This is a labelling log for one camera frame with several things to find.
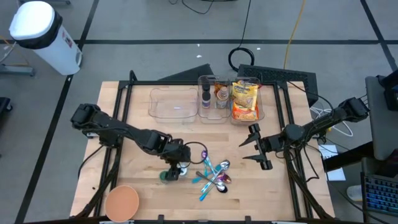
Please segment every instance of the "clear plastic container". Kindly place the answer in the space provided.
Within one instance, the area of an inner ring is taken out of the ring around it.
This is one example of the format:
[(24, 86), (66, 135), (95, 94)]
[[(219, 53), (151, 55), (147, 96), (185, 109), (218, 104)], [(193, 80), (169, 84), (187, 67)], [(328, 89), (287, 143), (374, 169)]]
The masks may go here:
[(154, 88), (148, 113), (158, 123), (192, 123), (198, 114), (198, 91)]
[[(198, 114), (200, 121), (206, 124), (220, 124), (225, 123), (231, 116), (231, 109), (229, 103), (229, 95), (225, 100), (225, 107), (220, 107), (217, 103), (217, 96), (215, 95), (215, 85), (220, 83), (226, 86), (228, 94), (231, 93), (231, 82), (228, 78), (218, 77), (214, 75), (204, 75), (198, 79)], [(203, 92), (208, 91), (211, 95), (210, 106), (202, 103)]]
[[(233, 82), (238, 82), (240, 80), (261, 86), (260, 80), (258, 78), (254, 78), (254, 77), (236, 77)], [(262, 109), (262, 101), (261, 101), (261, 93), (260, 92), (261, 92), (260, 89), (258, 89), (258, 91), (257, 91), (257, 107), (259, 108), (259, 119), (257, 119), (257, 120), (238, 120), (238, 119), (234, 119), (233, 116), (231, 116), (231, 124), (251, 125), (251, 124), (258, 122), (259, 120), (262, 120), (265, 117), (264, 111)]]

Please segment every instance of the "yellow snack bag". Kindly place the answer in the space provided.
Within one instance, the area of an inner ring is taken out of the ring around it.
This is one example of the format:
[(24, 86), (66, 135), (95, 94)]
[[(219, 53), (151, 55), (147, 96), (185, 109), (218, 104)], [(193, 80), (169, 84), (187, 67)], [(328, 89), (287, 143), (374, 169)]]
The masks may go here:
[(232, 83), (233, 101), (249, 110), (254, 111), (257, 103), (257, 91), (259, 86), (243, 80)]
[(233, 103), (232, 117), (242, 121), (255, 121), (259, 119), (259, 110), (257, 106), (255, 110), (249, 110), (243, 106)]

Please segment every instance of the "spice bottle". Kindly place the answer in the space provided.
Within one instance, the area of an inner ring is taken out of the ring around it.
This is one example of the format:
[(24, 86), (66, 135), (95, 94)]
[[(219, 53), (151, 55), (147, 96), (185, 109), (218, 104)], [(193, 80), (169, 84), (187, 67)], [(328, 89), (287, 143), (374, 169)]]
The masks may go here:
[(202, 84), (201, 89), (203, 91), (210, 91), (210, 84), (209, 83)]
[(201, 94), (201, 106), (203, 108), (209, 108), (210, 107), (210, 99), (211, 99), (211, 94), (208, 91), (204, 91)]
[(228, 102), (228, 89), (223, 86), (221, 89), (217, 92), (217, 108), (223, 109), (225, 108), (227, 102)]

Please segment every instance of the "gray floor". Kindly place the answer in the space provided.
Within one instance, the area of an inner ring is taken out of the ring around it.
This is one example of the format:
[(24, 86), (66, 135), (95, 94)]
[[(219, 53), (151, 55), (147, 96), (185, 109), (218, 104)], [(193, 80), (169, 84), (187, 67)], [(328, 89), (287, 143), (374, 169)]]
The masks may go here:
[[(185, 0), (204, 11), (208, 2)], [(93, 0), (72, 0), (71, 6), (53, 4), (64, 26), (80, 39)], [(398, 2), (368, 0), (370, 10), (386, 40), (398, 39)], [(246, 29), (247, 39), (289, 39), (299, 14), (300, 1), (252, 0)], [(168, 0), (99, 0), (88, 40), (240, 39), (248, 1), (216, 2), (207, 15), (198, 15)], [(0, 7), (0, 35), (10, 39), (8, 27), (17, 9), (15, 1)], [(308, 0), (295, 39), (377, 40), (360, 1)], [(247, 44), (256, 65), (282, 68), (286, 45)], [(86, 44), (81, 71), (72, 81), (58, 126), (27, 213), (26, 222), (67, 218), (76, 187), (76, 173), (86, 139), (71, 128), (69, 119), (80, 103), (96, 103), (106, 80), (125, 80), (133, 69), (140, 80), (157, 80), (170, 74), (209, 63), (215, 74), (235, 75), (227, 61), (236, 44)], [(388, 46), (398, 57), (398, 46)], [(29, 50), (20, 49), (37, 70), (31, 77), (0, 75), (0, 96), (12, 99), (14, 111), (0, 132), (0, 222), (13, 223), (42, 148), (65, 77)], [(18, 54), (6, 63), (20, 63)], [(237, 53), (235, 63), (249, 63)], [(365, 93), (366, 76), (388, 75), (391, 68), (377, 45), (292, 45), (287, 68), (315, 72), (318, 91), (334, 105)], [(328, 137), (348, 148), (371, 139), (369, 121), (349, 124), (354, 137), (332, 132)], [(360, 166), (345, 168), (347, 181), (333, 183), (345, 191), (359, 184)], [(359, 211), (330, 187), (335, 213), (342, 220), (361, 221)]]

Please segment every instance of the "black keyboard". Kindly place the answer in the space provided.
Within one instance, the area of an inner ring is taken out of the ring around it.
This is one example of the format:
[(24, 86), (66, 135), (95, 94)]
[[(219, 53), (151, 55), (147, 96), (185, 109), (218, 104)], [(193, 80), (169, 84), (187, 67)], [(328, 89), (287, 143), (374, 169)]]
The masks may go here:
[(398, 182), (379, 175), (362, 179), (366, 210), (398, 216)]

